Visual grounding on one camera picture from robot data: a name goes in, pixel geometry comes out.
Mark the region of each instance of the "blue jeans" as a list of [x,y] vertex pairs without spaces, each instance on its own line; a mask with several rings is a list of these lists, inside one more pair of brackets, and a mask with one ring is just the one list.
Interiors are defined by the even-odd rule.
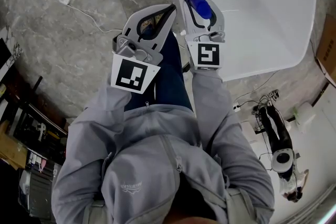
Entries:
[[178,49],[177,40],[171,31],[160,53],[163,55],[163,60],[159,64],[161,69],[143,94],[132,92],[132,99],[125,106],[125,111],[146,106],[146,102],[149,105],[181,105],[192,110],[188,94],[185,90],[180,50]]

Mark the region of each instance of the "gray hoodie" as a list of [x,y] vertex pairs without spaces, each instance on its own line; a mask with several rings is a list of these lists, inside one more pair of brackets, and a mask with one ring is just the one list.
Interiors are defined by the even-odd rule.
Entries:
[[[197,118],[177,105],[144,104],[124,112],[131,93],[110,87],[109,81],[69,128],[66,161],[52,192],[58,224],[162,223],[180,173],[219,223],[232,222],[229,186],[251,204],[256,222],[269,222],[270,177],[244,138],[216,71],[193,70]],[[100,193],[102,202],[94,202]],[[233,207],[242,210],[239,204]]]

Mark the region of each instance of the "blue object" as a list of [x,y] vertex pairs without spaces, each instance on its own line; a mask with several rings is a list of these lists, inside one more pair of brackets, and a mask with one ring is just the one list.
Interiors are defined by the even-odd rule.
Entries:
[[211,18],[211,8],[206,0],[188,0],[188,2],[203,19]]

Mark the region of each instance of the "gray marble floor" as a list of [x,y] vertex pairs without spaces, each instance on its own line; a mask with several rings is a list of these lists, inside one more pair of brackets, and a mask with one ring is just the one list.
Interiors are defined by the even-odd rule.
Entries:
[[[104,29],[122,28],[127,18],[142,7],[171,3],[172,0],[72,0],[74,7],[94,16]],[[312,40],[315,47],[323,30],[326,13],[336,16],[336,0],[318,0]],[[25,79],[34,84],[44,77],[39,91],[57,105],[67,117],[75,117],[97,90],[112,63],[112,38],[102,34],[85,15],[55,0],[0,0],[0,28],[10,25],[24,53],[16,62]],[[233,99],[262,85],[271,74],[227,82]],[[192,98],[191,75],[186,87]],[[285,117],[303,101],[315,98],[324,84],[324,76],[314,62],[311,47],[298,66],[281,70],[255,93],[239,102],[258,100],[264,93],[279,89],[278,109]],[[241,120],[251,120],[249,103],[239,112]]]

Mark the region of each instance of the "hoodie sleeve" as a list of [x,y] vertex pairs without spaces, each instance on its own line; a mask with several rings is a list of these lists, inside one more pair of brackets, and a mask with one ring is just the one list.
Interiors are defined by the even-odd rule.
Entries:
[[101,186],[101,168],[115,152],[114,136],[123,132],[124,107],[131,93],[103,84],[69,127],[66,160],[52,191],[57,223],[82,223]]
[[221,159],[230,184],[247,191],[257,222],[268,223],[274,206],[270,176],[242,133],[230,93],[216,71],[195,71],[193,93],[203,148]]

